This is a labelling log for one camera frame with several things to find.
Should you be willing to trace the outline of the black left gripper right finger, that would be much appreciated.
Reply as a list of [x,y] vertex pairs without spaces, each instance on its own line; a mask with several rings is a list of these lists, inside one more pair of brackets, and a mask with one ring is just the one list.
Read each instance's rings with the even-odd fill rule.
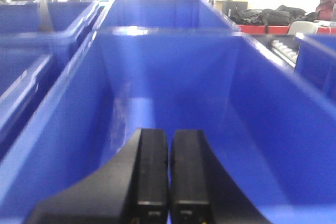
[[222,166],[202,130],[177,130],[171,149],[172,223],[269,223]]

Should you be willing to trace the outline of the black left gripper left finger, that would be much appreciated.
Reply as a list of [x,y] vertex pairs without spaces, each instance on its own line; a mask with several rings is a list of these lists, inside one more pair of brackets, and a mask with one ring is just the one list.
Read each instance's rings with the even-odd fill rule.
[[98,170],[36,204],[26,223],[166,223],[168,147],[161,129],[136,129]]

